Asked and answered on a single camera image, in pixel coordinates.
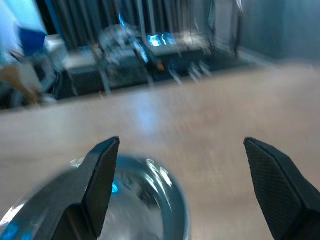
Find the wall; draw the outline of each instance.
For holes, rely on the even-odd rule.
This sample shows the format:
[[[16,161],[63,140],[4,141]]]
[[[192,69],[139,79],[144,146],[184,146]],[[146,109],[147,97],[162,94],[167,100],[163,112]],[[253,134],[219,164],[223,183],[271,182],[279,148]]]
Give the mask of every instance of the wall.
[[[320,60],[320,1],[242,0],[241,46],[271,59]]]
[[[0,16],[0,51],[3,62],[12,60],[7,50],[18,48],[16,27],[19,23],[4,1],[0,1]]]
[[[45,32],[45,27],[34,0],[2,0],[22,27]]]

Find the table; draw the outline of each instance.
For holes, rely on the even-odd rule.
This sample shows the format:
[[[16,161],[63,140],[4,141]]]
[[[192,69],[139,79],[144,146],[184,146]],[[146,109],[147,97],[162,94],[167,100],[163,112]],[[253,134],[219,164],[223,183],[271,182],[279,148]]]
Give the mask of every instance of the table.
[[[182,185],[193,240],[271,240],[246,136],[288,154],[320,189],[320,71],[287,64],[0,115],[0,215],[97,143],[165,164]]]

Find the table surface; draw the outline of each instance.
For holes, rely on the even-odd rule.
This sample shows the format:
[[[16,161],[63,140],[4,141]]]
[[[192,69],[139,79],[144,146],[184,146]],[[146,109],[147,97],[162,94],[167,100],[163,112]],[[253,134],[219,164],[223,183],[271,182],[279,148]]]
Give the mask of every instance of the table surface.
[[[2,113],[0,215],[71,160],[120,136],[120,152],[159,160],[177,176],[193,240],[271,240],[243,140],[282,150],[320,189],[319,78],[319,70],[291,64]]]

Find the gray wall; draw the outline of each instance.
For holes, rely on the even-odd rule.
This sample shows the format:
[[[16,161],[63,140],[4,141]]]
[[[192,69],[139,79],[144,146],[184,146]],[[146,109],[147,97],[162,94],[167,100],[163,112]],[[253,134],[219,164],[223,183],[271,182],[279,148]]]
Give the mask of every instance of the gray wall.
[[[320,61],[320,1],[242,0],[241,46],[272,59]]]

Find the stainless steel bowl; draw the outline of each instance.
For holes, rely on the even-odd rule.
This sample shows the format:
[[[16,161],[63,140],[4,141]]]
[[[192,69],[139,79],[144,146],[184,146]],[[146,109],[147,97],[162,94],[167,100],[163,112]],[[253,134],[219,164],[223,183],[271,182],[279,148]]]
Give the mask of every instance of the stainless steel bowl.
[[[78,167],[82,159],[71,162]],[[63,183],[57,177],[44,188]],[[116,163],[112,195],[99,240],[188,240],[190,216],[184,194],[173,175],[149,158],[119,156]],[[41,196],[28,229],[34,234],[46,214],[46,198]],[[17,202],[0,222],[0,234],[14,216],[36,195]]]

